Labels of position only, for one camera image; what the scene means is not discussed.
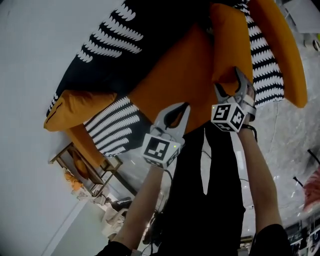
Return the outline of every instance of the strap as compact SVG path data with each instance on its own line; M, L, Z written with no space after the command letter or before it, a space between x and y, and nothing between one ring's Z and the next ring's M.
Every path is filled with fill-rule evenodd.
M256 130L252 125L250 125L250 124L243 124L243 125L241 126L241 129L249 129L249 130L253 131L255 141L258 142L257 130Z
M248 114L250 114L250 122L253 122L256 118L256 112L257 109L254 106L250 106L246 103L243 104L242 109L247 112Z
M252 107L255 105L255 100L251 98L248 94L244 96L243 101L245 101L248 105Z

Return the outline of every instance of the white wall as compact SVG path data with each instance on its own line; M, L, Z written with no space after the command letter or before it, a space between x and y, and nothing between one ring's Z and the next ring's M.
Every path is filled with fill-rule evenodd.
M43 129L65 70L118 0L0 5L0 254L41 256L77 203L48 160L68 141Z
M105 212L87 203L64 234L51 256L94 256L108 243L102 234L101 220Z

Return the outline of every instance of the human arm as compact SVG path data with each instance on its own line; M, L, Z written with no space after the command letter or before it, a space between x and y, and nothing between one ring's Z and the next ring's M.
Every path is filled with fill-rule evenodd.
M158 200L161 181L164 171L155 166L150 170L135 196L127 214L122 228L112 240L129 248L137 249L144 231L150 221Z
M282 224L278 209L276 185L253 132L243 128L238 133L238 136L245 155L255 211L256 233L259 233L269 225Z

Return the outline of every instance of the sleeve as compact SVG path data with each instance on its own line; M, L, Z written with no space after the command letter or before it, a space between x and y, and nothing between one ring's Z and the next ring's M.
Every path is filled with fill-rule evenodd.
M255 237L250 256L291 256L288 235L279 224L262 229Z
M109 242L96 256L130 256L132 251L119 242Z

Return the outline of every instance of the orange object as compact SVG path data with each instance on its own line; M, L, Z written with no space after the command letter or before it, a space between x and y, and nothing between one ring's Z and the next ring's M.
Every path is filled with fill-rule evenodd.
M80 154L94 168L98 168L104 162L104 156L97 150L94 141L87 133L83 124L67 129L65 132Z
M303 108L307 103L304 70L295 39L284 16L273 0L250 0L248 6L252 18L260 27L279 64L284 80L285 98ZM174 103L188 102L191 105L186 128L188 133L211 118L211 105L217 102L213 83L221 83L228 94L234 94L236 80L232 67L239 67L249 80L253 80L250 39L244 14L232 7L215 3L210 7L210 17L214 44L195 24L160 58L150 73L129 94L132 103L152 122L162 109ZM103 102L104 106L95 99L87 106L81 105L86 106L81 108L85 115L77 112L79 117L73 123L74 127L71 127L71 122L66 118L58 116L55 118L60 122L59 125L53 122L45 125L49 131L68 128L66 132L76 148L95 168L104 161L104 157L79 122L82 123L97 114L98 109L107 107L115 95L104 97L107 99ZM86 108L92 108L91 116Z
M71 183L71 187L73 190L77 191L80 188L82 188L84 185L77 180L71 173L69 173L68 171L64 172L64 177L65 179Z
M72 151L72 158L73 158L73 163L78 171L78 173L83 177L84 179L89 179L89 173L86 164L84 161L81 160L80 156L77 154L75 150Z
M109 106L115 97L115 93L65 90L44 121L44 128L56 132L80 125Z

